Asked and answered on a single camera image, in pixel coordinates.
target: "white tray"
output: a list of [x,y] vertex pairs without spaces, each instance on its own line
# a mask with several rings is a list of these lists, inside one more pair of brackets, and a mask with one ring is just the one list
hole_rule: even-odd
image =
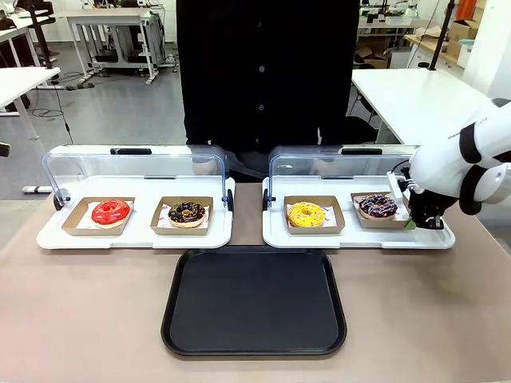
[[[263,192],[268,184],[266,178]],[[263,211],[263,238],[273,247],[447,249],[454,245],[454,234],[447,224],[440,231],[419,228],[364,229],[360,226],[351,193],[390,191],[386,176],[356,176],[349,180],[321,180],[319,176],[274,176],[272,187],[276,201],[271,203],[267,211]],[[290,235],[283,212],[283,198],[286,195],[335,195],[346,226],[338,235]]]
[[[72,197],[62,210],[56,211],[37,237],[45,249],[108,249],[110,247],[152,247],[155,249],[215,248],[229,241],[232,212],[222,202],[220,176],[200,176],[176,180],[145,180],[143,177],[90,177],[80,183],[61,184]],[[226,188],[234,196],[235,182],[226,180]],[[213,216],[208,233],[202,235],[157,235],[151,229],[151,218],[164,195],[211,196]],[[135,197],[135,210],[119,236],[72,236],[61,229],[62,224],[83,197]]]

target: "cardboard box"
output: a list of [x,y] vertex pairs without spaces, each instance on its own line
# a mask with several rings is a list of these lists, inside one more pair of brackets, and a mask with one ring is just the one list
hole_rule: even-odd
[[[172,206],[181,202],[196,202],[204,207],[209,207],[208,225],[206,227],[192,227],[189,229],[182,229],[179,227],[158,227],[158,219],[163,205]],[[161,197],[160,202],[156,206],[156,210],[151,219],[151,228],[158,235],[206,235],[213,217],[213,198],[212,197]]]
[[482,20],[482,16],[483,14],[485,13],[485,10],[484,8],[481,9],[481,8],[476,8],[476,10],[473,12],[473,17],[472,19],[475,21],[475,22],[481,22]]
[[447,44],[446,55],[455,58],[456,60],[460,57],[461,52],[461,44],[459,41],[449,40],[449,44]]
[[360,46],[356,52],[364,63],[374,66],[376,69],[386,69],[388,60],[383,54],[376,53],[369,46]]
[[[365,193],[351,193],[351,202],[355,205],[355,197],[361,196],[361,195],[374,195],[374,194],[383,194],[387,195],[390,194],[388,191],[371,191],[371,192],[365,192]],[[402,198],[402,204],[404,208],[406,209],[406,213],[408,217],[410,217],[410,209],[408,208],[408,199],[403,196]],[[408,219],[404,220],[395,220],[391,219],[388,221],[385,220],[372,220],[372,219],[366,219],[360,215],[360,212],[358,209],[356,209],[358,220],[360,221],[360,224],[365,229],[404,229],[406,224],[408,223]]]
[[466,68],[469,63],[470,54],[472,53],[472,45],[462,45],[460,57],[458,58],[458,65],[462,68]]
[[[287,216],[287,205],[292,205],[298,202],[310,202],[319,205],[320,207],[334,208],[335,226],[331,227],[293,227],[289,223]],[[310,234],[338,234],[344,228],[344,215],[338,200],[333,195],[289,195],[284,197],[284,214],[286,216],[286,224],[289,233],[292,235],[310,235]]]
[[[110,201],[111,199],[120,199],[121,201],[131,202],[132,206],[129,210],[128,216],[125,221],[118,227],[113,227],[111,229],[102,229],[100,227],[94,229],[77,229],[77,225],[80,223],[81,219],[85,215],[85,213],[89,210],[89,203],[93,202],[105,202]],[[82,198],[78,205],[71,211],[69,217],[62,224],[62,230],[65,231],[69,235],[74,236],[90,236],[90,235],[109,235],[109,236],[118,236],[122,234],[122,231],[125,229],[126,224],[129,221],[129,217],[133,213],[135,208],[135,199],[133,197],[85,197]]]
[[383,53],[385,49],[389,47],[388,38],[385,37],[364,37],[361,36],[358,38],[357,49],[369,47],[373,52]]
[[449,39],[460,41],[464,38],[473,40],[479,31],[479,23],[474,20],[457,20],[453,22],[449,30]]

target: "yellow glazed donut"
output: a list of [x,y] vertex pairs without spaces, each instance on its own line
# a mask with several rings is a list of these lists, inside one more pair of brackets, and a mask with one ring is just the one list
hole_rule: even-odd
[[295,227],[318,227],[325,221],[325,211],[310,202],[298,202],[291,205],[289,220]]

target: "brown paper food tray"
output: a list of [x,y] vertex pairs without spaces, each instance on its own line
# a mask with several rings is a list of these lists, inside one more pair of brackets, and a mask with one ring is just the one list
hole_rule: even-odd
[[[200,203],[202,206],[209,206],[209,218],[208,218],[208,227],[196,228],[192,227],[190,229],[180,229],[179,227],[158,227],[158,219],[160,218],[160,211],[163,205],[172,206],[176,203],[180,202],[196,202]],[[208,233],[209,225],[211,224],[211,220],[213,217],[213,198],[212,197],[162,197],[158,206],[156,206],[156,210],[153,214],[153,219],[151,219],[151,228],[158,235],[206,235]]]
[[[110,201],[111,199],[120,199],[121,201],[131,202],[132,206],[129,209],[128,216],[125,218],[125,221],[118,227],[113,227],[111,229],[77,229],[77,225],[80,223],[81,218],[87,212],[89,208],[89,203],[92,202],[105,202]],[[129,221],[129,217],[133,213],[133,209],[135,208],[135,198],[133,197],[84,197],[78,203],[78,205],[71,211],[69,217],[62,224],[62,230],[65,231],[69,235],[74,236],[118,236],[122,234],[122,231],[125,229],[126,224]]]
[[[361,196],[361,195],[373,195],[373,194],[383,194],[387,195],[390,194],[390,191],[367,191],[365,193],[351,193],[351,202],[355,203],[355,197]],[[408,208],[408,199],[403,196],[402,197],[402,204],[405,206],[406,211],[408,211],[408,214],[410,214],[410,209]],[[357,209],[357,216],[358,220],[360,220],[360,224],[365,229],[404,229],[408,221],[375,221],[371,219],[366,219],[360,215]]]
[[[293,227],[289,223],[287,216],[287,205],[298,202],[310,202],[320,207],[334,208],[336,226],[332,227]],[[288,195],[284,197],[284,214],[286,215],[286,224],[289,233],[292,235],[310,235],[310,234],[338,234],[344,228],[344,215],[337,198],[333,195]]]

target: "desk leg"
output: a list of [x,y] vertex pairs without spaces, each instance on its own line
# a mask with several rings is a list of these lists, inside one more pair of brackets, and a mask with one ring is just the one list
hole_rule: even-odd
[[[39,157],[39,160],[45,155],[46,150],[44,146],[42,146],[41,140],[39,140],[38,133],[35,131],[34,126],[32,125],[32,121],[30,120],[29,113],[27,113],[25,109],[25,105],[23,105],[22,99],[19,97],[14,100],[14,104],[16,105],[16,109],[19,112],[19,117],[22,120],[23,128],[25,128],[26,135],[28,136],[30,141],[34,142],[35,148],[34,151],[36,155]],[[25,186],[22,188],[23,193],[27,192],[35,192],[35,193],[51,193],[50,187],[33,187],[33,186]]]
[[380,129],[378,130],[378,135],[376,136],[376,141],[374,144],[401,144],[399,140],[396,138],[394,133],[386,126],[383,121],[380,122]]
[[376,141],[374,142],[374,144],[384,144],[385,131],[386,131],[386,126],[385,126],[385,124],[383,124],[383,120],[381,120],[380,127],[378,129],[378,135],[376,136]]
[[31,141],[39,140],[38,133],[35,131],[35,128],[32,125],[29,113],[26,111],[22,99],[18,97],[16,100],[14,100],[14,104],[16,105],[16,109],[18,110],[19,118],[22,120],[23,128],[25,128],[25,133],[28,136],[28,139]]
[[13,43],[12,38],[9,39],[9,45],[10,45],[10,50],[13,53],[14,60],[16,61],[16,66],[18,68],[21,68],[22,64],[19,62],[18,54],[16,53],[16,49],[14,48],[14,43]]
[[93,26],[94,31],[94,44],[96,45],[96,51],[99,52],[103,49],[103,38],[101,37],[101,34],[99,33],[99,28],[97,26]]
[[[34,60],[34,65],[35,66],[41,66],[41,64],[39,63],[39,57],[38,57],[38,53],[35,51],[35,47],[34,47],[34,41],[32,40],[32,36],[30,35],[30,31],[29,30],[26,30],[25,32],[25,37],[26,37],[26,40],[28,41],[29,43],[29,48],[30,48],[30,54],[32,55],[32,59]],[[36,86],[37,89],[39,90],[55,90],[55,89],[64,89],[63,86],[59,86],[59,85],[48,85],[48,83],[46,81],[43,81],[41,83],[41,85],[38,85]]]
[[151,85],[153,80],[158,75],[158,71],[154,70],[153,64],[151,62],[151,55],[150,55],[149,47],[148,47],[149,40],[145,38],[144,22],[143,21],[141,21],[141,32],[142,32],[142,41],[144,42],[142,47],[144,48],[145,58],[147,59],[147,66],[149,68],[149,79],[145,82],[145,84]]
[[81,58],[80,49],[78,48],[77,39],[74,36],[73,25],[70,22],[68,22],[67,25],[69,27],[69,31],[71,32],[71,37],[73,38],[74,49],[77,51],[78,60],[80,61],[81,70],[83,71],[83,78],[81,79],[80,82],[84,83],[92,77],[92,74],[87,72],[85,70],[85,66],[83,65],[83,59]]

